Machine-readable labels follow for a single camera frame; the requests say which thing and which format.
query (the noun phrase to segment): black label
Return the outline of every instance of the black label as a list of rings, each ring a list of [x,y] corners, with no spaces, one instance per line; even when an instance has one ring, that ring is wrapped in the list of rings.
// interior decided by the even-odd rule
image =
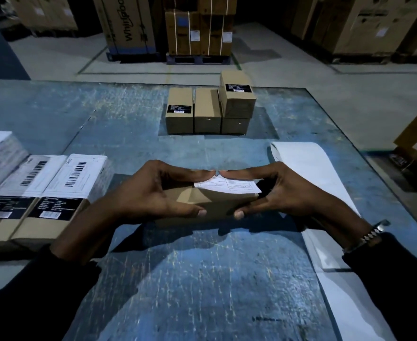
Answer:
[[[192,106],[188,105],[169,105],[167,112],[173,114],[190,114]]]
[[[226,84],[226,91],[228,92],[252,92],[250,85],[233,85],[233,84]]]
[[[41,197],[28,217],[69,221],[82,200],[72,197]]]
[[[20,219],[34,197],[0,196],[0,219]]]

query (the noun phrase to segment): fingernail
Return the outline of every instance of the fingernail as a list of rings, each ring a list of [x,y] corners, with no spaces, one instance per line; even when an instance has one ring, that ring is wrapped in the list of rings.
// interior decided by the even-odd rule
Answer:
[[[236,211],[234,212],[234,218],[237,220],[243,219],[245,217],[245,213],[243,211]]]

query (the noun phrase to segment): barcode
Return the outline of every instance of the barcode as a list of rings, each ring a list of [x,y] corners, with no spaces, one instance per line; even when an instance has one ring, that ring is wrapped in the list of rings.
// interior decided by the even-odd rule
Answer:
[[[47,219],[58,219],[58,217],[60,216],[61,212],[41,212],[40,214],[40,218],[47,218]]]
[[[0,212],[0,219],[7,219],[12,212]]]
[[[87,165],[85,161],[80,161],[77,165],[74,171],[72,172],[71,176],[69,176],[68,181],[65,183],[65,186],[73,187],[76,183],[76,180],[81,175],[82,170]]]
[[[39,161],[38,164],[35,165],[32,171],[30,171],[27,177],[22,181],[20,184],[21,186],[29,186],[36,175],[42,170],[42,168],[47,164],[46,160]]]

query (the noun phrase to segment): finger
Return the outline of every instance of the finger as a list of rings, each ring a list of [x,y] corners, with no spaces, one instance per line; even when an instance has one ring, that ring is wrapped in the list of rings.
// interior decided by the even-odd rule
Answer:
[[[245,215],[260,213],[260,212],[265,212],[265,211],[272,211],[273,209],[274,208],[272,204],[270,203],[270,201],[267,199],[267,197],[264,197],[256,201],[252,201],[246,206],[243,206],[235,210],[234,218],[237,220],[240,220],[243,217],[245,217]]]
[[[206,214],[207,211],[200,206],[167,200],[164,217],[200,218],[206,216]]]
[[[215,176],[216,170],[191,170],[160,162],[161,177],[179,182],[204,182]]]
[[[273,177],[276,175],[276,172],[277,168],[275,163],[265,166],[250,167],[249,169],[219,171],[220,175],[225,178],[249,180]]]

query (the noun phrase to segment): black sleeve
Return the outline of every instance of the black sleeve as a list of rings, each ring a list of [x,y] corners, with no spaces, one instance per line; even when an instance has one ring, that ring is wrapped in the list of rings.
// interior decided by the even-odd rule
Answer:
[[[0,290],[0,340],[61,340],[101,269],[55,257],[45,246]]]
[[[417,258],[390,233],[344,261],[363,282],[397,340],[417,340]]]

